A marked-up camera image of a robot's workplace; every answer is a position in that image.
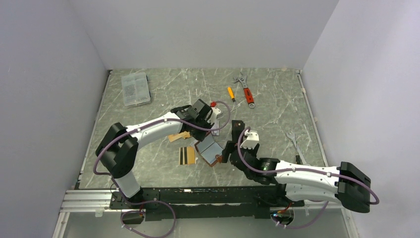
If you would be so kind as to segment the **brown leather card holder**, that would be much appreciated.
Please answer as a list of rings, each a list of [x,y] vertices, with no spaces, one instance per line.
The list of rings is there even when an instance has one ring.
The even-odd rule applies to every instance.
[[[209,132],[203,141],[197,141],[194,148],[199,157],[202,158],[210,167],[222,162],[223,148],[215,141]]]

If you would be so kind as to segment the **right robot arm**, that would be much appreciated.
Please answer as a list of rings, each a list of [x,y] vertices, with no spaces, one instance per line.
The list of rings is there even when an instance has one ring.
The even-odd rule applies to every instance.
[[[228,141],[221,161],[230,162],[247,179],[274,184],[273,200],[279,206],[301,200],[329,201],[358,212],[370,212],[371,179],[350,162],[338,167],[312,167],[275,158],[257,158],[258,148],[239,148]]]

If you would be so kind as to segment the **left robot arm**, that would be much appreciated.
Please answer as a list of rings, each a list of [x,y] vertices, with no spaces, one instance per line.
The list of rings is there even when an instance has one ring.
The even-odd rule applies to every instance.
[[[136,208],[143,199],[143,190],[132,172],[137,152],[148,144],[182,132],[203,141],[221,114],[220,109],[198,99],[193,105],[173,108],[142,124],[123,126],[117,122],[108,129],[95,155],[106,167],[106,175],[114,179],[123,193],[123,202],[129,208]]]

